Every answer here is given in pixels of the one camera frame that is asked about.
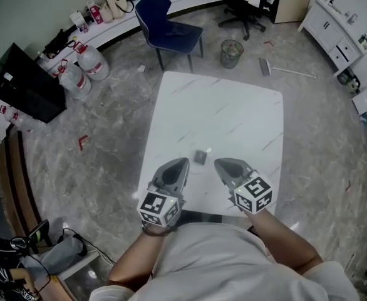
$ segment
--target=mop handle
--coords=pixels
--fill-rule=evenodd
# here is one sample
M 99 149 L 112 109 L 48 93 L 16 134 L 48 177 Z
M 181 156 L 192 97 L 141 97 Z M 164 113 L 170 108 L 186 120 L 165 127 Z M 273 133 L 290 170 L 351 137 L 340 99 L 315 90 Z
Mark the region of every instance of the mop handle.
M 272 67 L 272 69 L 279 70 L 279 71 L 285 71 L 287 73 L 295 73 L 297 75 L 301 75 L 301 76 L 306 76 L 306 77 L 317 79 L 316 76 L 308 75 L 307 73 L 298 73 L 297 71 L 292 71 L 292 70 L 282 69 L 282 68 L 276 68 L 276 67 Z

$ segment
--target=white shirt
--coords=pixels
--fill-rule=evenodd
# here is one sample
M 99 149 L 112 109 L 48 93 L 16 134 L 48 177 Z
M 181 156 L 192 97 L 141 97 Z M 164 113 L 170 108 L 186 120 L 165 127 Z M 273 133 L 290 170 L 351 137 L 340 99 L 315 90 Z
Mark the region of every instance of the white shirt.
M 266 247 L 236 226 L 191 223 L 171 233 L 139 291 L 107 286 L 90 301 L 359 300 L 338 262 L 303 276 L 267 259 Z

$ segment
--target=black office chair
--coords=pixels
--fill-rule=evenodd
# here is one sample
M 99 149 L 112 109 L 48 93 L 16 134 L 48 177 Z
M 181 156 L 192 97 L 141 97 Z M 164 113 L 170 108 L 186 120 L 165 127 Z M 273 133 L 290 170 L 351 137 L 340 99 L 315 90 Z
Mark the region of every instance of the black office chair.
M 255 27 L 258 27 L 262 33 L 266 31 L 266 27 L 256 20 L 256 16 L 258 18 L 261 17 L 264 6 L 267 4 L 267 0 L 260 0 L 260 5 L 258 8 L 252 6 L 244 0 L 223 0 L 223 2 L 229 7 L 224 10 L 224 13 L 233 14 L 235 18 L 220 22 L 220 28 L 227 23 L 242 21 L 246 31 L 244 40 L 249 39 L 249 23 Z

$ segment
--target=table top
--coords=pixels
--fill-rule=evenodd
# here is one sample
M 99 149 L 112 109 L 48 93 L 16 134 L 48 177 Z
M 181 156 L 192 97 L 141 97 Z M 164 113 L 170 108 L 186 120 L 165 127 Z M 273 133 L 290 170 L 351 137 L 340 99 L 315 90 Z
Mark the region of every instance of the table top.
M 190 170 L 183 189 L 184 209 L 244 216 L 228 200 L 214 160 L 243 159 L 273 186 L 277 199 L 283 142 L 282 95 L 246 83 L 193 75 L 164 73 L 150 127 L 138 195 L 162 164 L 188 157 Z M 207 151 L 205 165 L 194 162 L 196 150 Z M 276 204 L 268 208 L 275 211 Z

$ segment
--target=trash can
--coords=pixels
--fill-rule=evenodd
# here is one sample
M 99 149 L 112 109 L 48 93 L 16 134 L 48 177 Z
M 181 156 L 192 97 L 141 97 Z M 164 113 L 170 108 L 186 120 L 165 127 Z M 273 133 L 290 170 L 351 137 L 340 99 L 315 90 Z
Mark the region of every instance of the trash can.
M 239 61 L 244 47 L 235 40 L 224 40 L 221 44 L 221 65 L 226 69 L 233 69 Z

